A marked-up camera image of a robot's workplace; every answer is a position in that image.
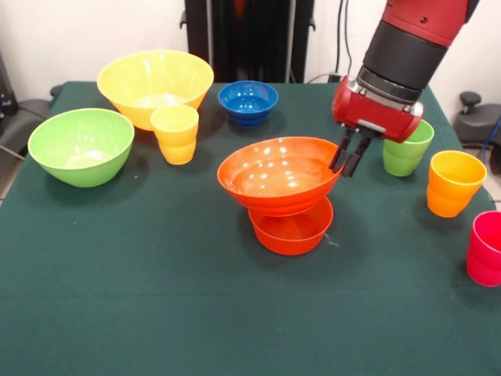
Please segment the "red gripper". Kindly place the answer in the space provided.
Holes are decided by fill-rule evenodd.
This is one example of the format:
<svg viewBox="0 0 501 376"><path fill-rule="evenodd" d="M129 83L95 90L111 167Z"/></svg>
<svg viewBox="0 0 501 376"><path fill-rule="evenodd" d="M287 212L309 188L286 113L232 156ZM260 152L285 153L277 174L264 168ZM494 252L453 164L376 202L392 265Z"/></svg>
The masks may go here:
<svg viewBox="0 0 501 376"><path fill-rule="evenodd" d="M333 117L347 127L330 163L330 170L339 172L344 165L343 177L353 176L375 136L373 132L364 133L355 151L349 154L344 163L348 145L355 133L353 128L370 128L384 139L402 143L415 132L424 114L424 105L420 102L412 106L403 105L371 92L363 95L363 89L355 78L344 76L333 98Z"/></svg>

